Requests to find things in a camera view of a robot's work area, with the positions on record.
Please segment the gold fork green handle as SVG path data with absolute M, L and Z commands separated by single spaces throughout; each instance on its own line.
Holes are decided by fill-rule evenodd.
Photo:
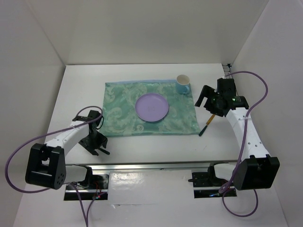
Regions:
M 110 152 L 108 152 L 108 151 L 105 150 L 105 149 L 98 148 L 98 150 L 100 150 L 101 152 L 105 153 L 106 155 L 110 155 Z

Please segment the light blue mug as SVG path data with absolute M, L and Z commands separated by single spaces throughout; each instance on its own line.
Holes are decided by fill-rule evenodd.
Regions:
M 179 94 L 188 94 L 190 92 L 190 79 L 187 75 L 178 75 L 176 78 L 176 91 Z

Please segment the teal patterned satin cloth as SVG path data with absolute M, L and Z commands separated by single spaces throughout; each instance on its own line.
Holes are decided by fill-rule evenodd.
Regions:
M 158 122 L 146 122 L 135 111 L 139 97 L 162 95 L 168 114 Z M 143 135 L 193 135 L 200 132 L 192 93 L 179 94 L 174 80 L 108 82 L 103 100 L 104 123 L 99 131 L 107 137 Z

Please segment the lilac plastic plate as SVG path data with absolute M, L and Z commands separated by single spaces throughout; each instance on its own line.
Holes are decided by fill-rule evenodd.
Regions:
M 146 122 L 161 121 L 169 111 L 166 98 L 157 93 L 147 93 L 140 96 L 135 103 L 135 112 Z

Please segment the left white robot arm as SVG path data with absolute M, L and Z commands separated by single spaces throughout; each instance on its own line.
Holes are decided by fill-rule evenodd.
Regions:
M 72 181 L 87 189 L 93 184 L 92 169 L 83 164 L 66 165 L 65 156 L 76 145 L 80 144 L 90 154 L 97 156 L 97 149 L 107 155 L 105 150 L 107 137 L 98 132 L 103 116 L 93 114 L 88 117 L 76 116 L 69 128 L 55 131 L 54 139 L 45 144 L 36 143 L 31 147 L 25 181 L 28 184 L 58 190 L 65 183 Z

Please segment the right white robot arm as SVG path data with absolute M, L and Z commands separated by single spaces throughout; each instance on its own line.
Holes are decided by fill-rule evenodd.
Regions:
M 226 117 L 240 147 L 237 164 L 215 164 L 206 175 L 208 183 L 218 185 L 224 179 L 231 181 L 239 191 L 270 188 L 280 162 L 269 154 L 258 136 L 246 98 L 237 96 L 234 87 L 218 92 L 207 85 L 203 87 L 195 106 L 199 107 L 204 98 L 207 111 Z

